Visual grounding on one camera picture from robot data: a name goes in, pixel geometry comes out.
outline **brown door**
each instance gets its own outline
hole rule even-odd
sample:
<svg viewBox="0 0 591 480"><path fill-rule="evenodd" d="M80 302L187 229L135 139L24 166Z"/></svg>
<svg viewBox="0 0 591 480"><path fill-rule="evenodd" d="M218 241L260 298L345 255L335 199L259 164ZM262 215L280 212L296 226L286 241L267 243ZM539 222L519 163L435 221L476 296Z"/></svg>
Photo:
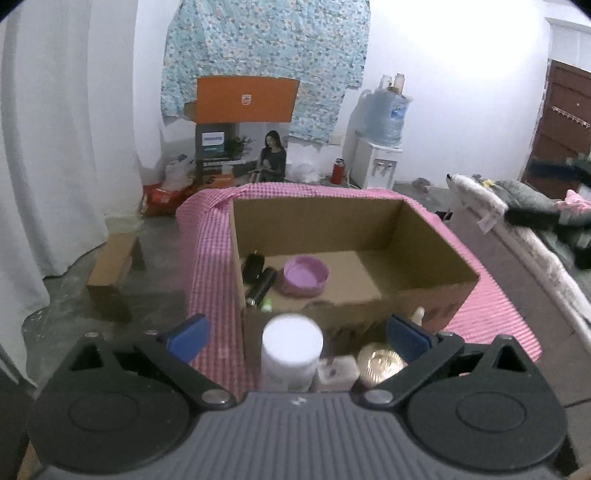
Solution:
<svg viewBox="0 0 591 480"><path fill-rule="evenodd" d="M564 199L579 182L536 178L529 172L531 160L565 165L567 158L590 150L591 73L552 61L542 118L521 180L552 199Z"/></svg>

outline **water bottle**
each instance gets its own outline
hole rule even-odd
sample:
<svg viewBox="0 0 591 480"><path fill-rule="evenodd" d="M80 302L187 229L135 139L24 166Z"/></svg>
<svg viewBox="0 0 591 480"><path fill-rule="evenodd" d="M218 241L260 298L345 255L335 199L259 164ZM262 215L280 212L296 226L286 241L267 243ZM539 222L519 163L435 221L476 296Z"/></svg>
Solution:
<svg viewBox="0 0 591 480"><path fill-rule="evenodd" d="M388 147L396 147L402 140L402 128L410 97L389 90L381 92L379 104L375 111L373 135L376 143Z"/></svg>
<svg viewBox="0 0 591 480"><path fill-rule="evenodd" d="M383 106L381 103L383 101L383 94L387 92L391 81L392 77L390 75L383 75L378 88L373 93L371 91L363 92L365 102L367 102L367 110L364 115L364 125L363 128L360 128L360 131L364 137L371 139L375 136L375 130L378 128L376 125L376 119L379 118L378 111Z"/></svg>

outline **pink bowl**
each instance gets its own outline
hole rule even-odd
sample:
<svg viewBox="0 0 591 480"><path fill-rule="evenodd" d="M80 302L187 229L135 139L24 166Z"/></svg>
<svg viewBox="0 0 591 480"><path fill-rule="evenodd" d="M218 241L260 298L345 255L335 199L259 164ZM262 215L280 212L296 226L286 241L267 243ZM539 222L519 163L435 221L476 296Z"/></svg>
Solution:
<svg viewBox="0 0 591 480"><path fill-rule="evenodd" d="M297 255L283 266L281 292L294 297L317 297L326 288L330 270L316 257Z"/></svg>

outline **white cylindrical container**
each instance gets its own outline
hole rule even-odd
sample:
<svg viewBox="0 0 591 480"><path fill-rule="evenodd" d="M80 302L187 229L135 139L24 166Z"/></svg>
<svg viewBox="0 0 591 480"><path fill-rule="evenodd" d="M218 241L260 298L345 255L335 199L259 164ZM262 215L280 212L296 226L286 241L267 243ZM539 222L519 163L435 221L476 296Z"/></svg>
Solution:
<svg viewBox="0 0 591 480"><path fill-rule="evenodd" d="M308 391L323 345L322 330L308 317L273 318L262 333L261 390Z"/></svg>

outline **pink checkered cloth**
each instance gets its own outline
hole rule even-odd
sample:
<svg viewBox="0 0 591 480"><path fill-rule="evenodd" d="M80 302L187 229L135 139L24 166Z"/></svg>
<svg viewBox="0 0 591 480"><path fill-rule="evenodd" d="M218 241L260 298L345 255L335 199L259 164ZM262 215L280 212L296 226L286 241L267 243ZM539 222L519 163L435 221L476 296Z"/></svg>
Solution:
<svg viewBox="0 0 591 480"><path fill-rule="evenodd" d="M405 200L480 274L478 284L446 330L457 333L470 343L490 343L500 333L513 335L534 361L540 357L538 340L491 275L437 215L414 200L389 190L351 190L289 183L209 189L189 198L177 211L182 235L187 313L189 316L203 313L211 324L210 341L193 361L193 366L238 397L256 388L258 372L248 369L243 357L230 249L229 204L236 199L274 197Z"/></svg>

